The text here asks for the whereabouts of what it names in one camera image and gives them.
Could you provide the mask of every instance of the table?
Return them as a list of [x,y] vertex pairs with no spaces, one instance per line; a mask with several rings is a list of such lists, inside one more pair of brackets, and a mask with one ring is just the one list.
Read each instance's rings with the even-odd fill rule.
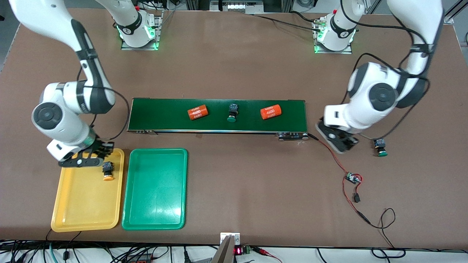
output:
[[[307,30],[236,12],[177,11],[165,24],[159,51],[120,51],[106,10],[70,11],[91,36],[113,88],[128,99],[306,100],[308,126],[316,135],[315,122],[325,105],[340,102],[361,53],[397,65],[409,49],[406,32],[360,27],[352,55],[314,54]],[[307,26],[293,14],[270,16]],[[362,22],[395,24],[385,15],[366,15]],[[50,139],[30,116],[43,88],[74,80],[78,67],[67,46],[20,28],[0,74],[1,238],[44,239],[50,229],[60,168],[45,149]],[[374,224],[385,208],[395,209],[396,222],[386,230],[395,246],[468,248],[468,74],[453,26],[444,26],[429,78],[428,95],[388,136],[388,157],[375,157],[371,143],[362,140],[339,158],[364,177],[356,206]],[[366,134],[387,131],[405,110],[395,110]],[[117,98],[108,114],[97,117],[98,134],[117,133],[125,111]],[[78,240],[216,244],[220,232],[231,231],[255,245],[387,246],[349,207],[341,190],[343,173],[316,141],[124,133],[115,142],[127,157],[135,148],[188,150],[185,227],[128,232],[118,225],[83,232]],[[351,194],[352,184],[346,190]]]

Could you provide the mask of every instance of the cylindrical battery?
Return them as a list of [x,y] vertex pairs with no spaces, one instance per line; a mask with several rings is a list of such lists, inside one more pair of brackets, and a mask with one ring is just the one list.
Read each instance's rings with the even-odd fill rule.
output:
[[262,115],[262,119],[264,120],[279,116],[281,115],[281,107],[278,104],[266,107],[260,110],[260,115]]
[[193,109],[188,110],[187,112],[189,113],[189,117],[191,120],[196,120],[198,118],[208,115],[208,110],[206,109],[205,105],[195,107]]

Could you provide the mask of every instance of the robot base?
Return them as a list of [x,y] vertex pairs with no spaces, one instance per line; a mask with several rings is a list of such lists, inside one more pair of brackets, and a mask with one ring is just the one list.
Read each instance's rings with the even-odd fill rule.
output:
[[321,17],[320,19],[315,20],[315,22],[312,23],[312,28],[314,29],[320,29],[320,32],[313,32],[313,38],[314,38],[314,52],[317,54],[352,54],[352,49],[351,49],[351,42],[354,34],[356,31],[352,34],[351,39],[349,40],[348,45],[343,49],[343,50],[330,50],[326,48],[321,41],[324,40],[325,35],[327,34],[327,24],[330,24],[330,15]]
[[359,140],[354,138],[351,133],[325,126],[323,119],[315,125],[315,128],[333,148],[333,150],[339,154],[343,154],[344,152],[351,150],[351,148],[359,142]]
[[146,51],[154,51],[159,49],[159,41],[161,38],[161,27],[162,27],[162,15],[155,16],[151,14],[151,21],[150,24],[146,27],[146,31],[148,33],[148,37],[152,38],[147,44],[141,47],[131,47],[127,43],[125,43],[122,34],[120,34],[120,38],[122,44],[120,46],[121,50],[146,50]]

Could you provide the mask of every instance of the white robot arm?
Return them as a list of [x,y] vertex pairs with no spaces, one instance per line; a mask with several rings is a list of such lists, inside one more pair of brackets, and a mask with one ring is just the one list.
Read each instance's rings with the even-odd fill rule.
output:
[[358,142],[352,134],[369,128],[395,107],[414,105],[423,96],[427,69],[442,29],[442,3],[440,0],[388,0],[388,6],[399,22],[424,39],[412,33],[413,45],[405,69],[370,62],[358,67],[348,84],[350,102],[325,107],[317,130],[338,153]]
[[[141,34],[145,26],[142,14],[130,1],[99,2],[124,25],[123,31],[132,28],[129,25],[135,26],[131,34],[125,34],[129,45],[145,45],[149,41],[148,34]],[[52,83],[42,93],[31,119],[40,132],[53,139],[47,150],[61,166],[101,165],[104,157],[112,152],[113,143],[100,141],[78,115],[107,113],[115,103],[115,96],[89,35],[82,24],[70,16],[62,0],[10,0],[10,4],[16,18],[27,28],[72,48],[87,78]],[[76,153],[81,157],[84,151],[97,154],[97,158],[91,158],[91,154],[86,159],[71,158]]]

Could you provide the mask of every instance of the green led light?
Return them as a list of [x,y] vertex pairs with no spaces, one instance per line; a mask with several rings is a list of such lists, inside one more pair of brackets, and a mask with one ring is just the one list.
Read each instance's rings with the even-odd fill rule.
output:
[[148,34],[148,37],[149,38],[153,38],[154,37],[154,29],[148,27],[148,26],[145,26],[145,31],[146,33]]

